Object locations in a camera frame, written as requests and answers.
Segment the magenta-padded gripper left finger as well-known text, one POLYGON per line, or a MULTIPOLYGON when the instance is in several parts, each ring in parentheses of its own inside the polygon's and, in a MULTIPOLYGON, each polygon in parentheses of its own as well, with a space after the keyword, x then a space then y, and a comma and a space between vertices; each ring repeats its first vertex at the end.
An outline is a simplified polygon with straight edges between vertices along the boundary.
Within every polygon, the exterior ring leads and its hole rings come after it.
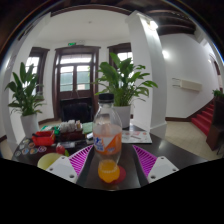
POLYGON ((47 168, 47 171, 67 181, 76 183, 92 148, 93 146, 89 145, 69 157, 61 156, 47 168))

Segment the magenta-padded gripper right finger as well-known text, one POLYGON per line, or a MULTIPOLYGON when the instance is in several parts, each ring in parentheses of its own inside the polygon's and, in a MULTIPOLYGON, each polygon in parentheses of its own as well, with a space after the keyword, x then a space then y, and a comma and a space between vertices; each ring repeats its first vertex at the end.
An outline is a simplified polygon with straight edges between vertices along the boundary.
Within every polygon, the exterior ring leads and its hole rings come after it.
POLYGON ((136 145, 133 148, 137 154, 141 169, 149 183, 153 183, 178 171, 178 168, 165 156, 156 157, 136 145))

